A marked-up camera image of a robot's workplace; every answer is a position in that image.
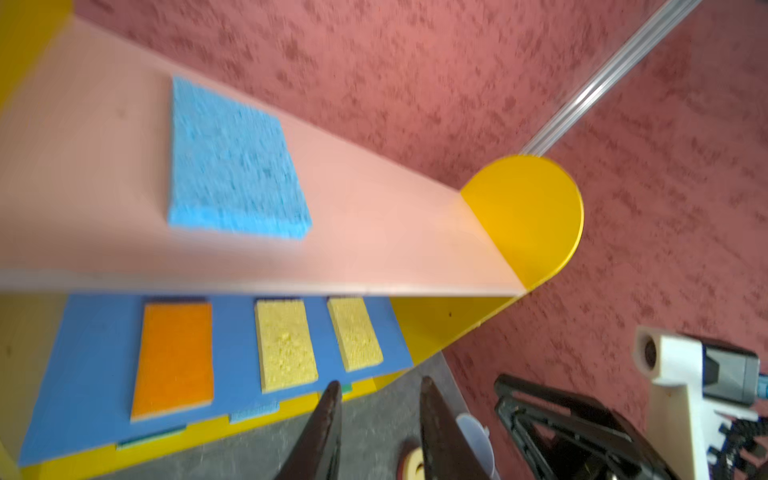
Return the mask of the blue sponge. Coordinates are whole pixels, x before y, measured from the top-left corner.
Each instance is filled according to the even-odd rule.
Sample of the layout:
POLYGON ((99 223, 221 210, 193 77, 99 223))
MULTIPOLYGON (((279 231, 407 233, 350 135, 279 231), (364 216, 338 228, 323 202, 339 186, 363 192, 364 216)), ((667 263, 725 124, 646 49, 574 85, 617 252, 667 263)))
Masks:
POLYGON ((229 423, 237 424, 253 420, 256 418, 268 416, 279 411, 278 402, 268 402, 250 405, 244 409, 235 411, 229 415, 229 423))
POLYGON ((167 222, 176 228, 304 238, 313 222, 280 121, 174 78, 167 222))

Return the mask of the dark green scrub sponge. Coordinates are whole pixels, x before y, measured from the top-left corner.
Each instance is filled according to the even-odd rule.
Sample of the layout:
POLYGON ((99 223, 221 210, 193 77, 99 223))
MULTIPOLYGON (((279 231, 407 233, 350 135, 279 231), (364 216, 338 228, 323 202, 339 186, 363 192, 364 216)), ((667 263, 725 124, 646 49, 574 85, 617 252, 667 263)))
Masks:
POLYGON ((180 434, 184 433, 186 431, 186 428, 187 428, 187 426, 184 425, 184 426, 180 426, 180 427, 166 429, 166 430, 163 430, 163 431, 160 431, 160 432, 156 432, 156 433, 152 433, 152 434, 147 434, 147 435, 131 438, 131 439, 125 440, 123 442, 117 443, 116 444, 116 449, 117 450, 125 450, 125 449, 129 449, 129 448, 134 448, 134 447, 137 447, 137 446, 140 446, 140 445, 145 445, 145 444, 149 444, 149 443, 152 443, 152 442, 156 442, 156 441, 164 440, 164 439, 167 439, 167 438, 171 438, 171 437, 174 437, 174 436, 177 436, 177 435, 180 435, 180 434))

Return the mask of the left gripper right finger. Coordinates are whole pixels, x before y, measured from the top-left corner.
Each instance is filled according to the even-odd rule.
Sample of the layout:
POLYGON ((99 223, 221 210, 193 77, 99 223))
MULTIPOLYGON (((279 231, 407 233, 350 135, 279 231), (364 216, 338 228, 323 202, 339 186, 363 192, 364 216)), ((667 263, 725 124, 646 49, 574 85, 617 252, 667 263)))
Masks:
POLYGON ((421 380, 420 435, 426 479, 488 479, 434 380, 421 380))

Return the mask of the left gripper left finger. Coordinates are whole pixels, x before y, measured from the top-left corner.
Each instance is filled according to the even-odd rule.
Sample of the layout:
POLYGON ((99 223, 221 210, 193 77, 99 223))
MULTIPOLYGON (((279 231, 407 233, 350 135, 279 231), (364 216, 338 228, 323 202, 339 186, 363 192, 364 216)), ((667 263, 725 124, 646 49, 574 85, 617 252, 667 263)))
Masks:
POLYGON ((274 477, 337 479, 341 460, 342 386, 332 381, 323 392, 288 458, 274 477))

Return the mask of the orange sponge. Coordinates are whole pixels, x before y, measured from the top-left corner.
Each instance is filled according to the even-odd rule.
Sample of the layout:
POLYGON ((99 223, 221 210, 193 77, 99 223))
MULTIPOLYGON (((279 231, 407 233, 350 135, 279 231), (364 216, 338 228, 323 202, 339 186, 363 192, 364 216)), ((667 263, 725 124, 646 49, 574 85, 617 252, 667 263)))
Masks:
POLYGON ((130 420, 206 407, 213 399, 212 305, 147 303, 130 420))

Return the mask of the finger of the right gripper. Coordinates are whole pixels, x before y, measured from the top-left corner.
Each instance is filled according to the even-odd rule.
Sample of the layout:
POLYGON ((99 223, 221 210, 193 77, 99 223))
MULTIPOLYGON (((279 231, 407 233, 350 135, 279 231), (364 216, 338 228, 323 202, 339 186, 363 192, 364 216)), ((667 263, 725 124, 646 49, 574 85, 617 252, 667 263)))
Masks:
POLYGON ((592 397, 508 374, 495 411, 536 479, 676 479, 621 414, 592 397))

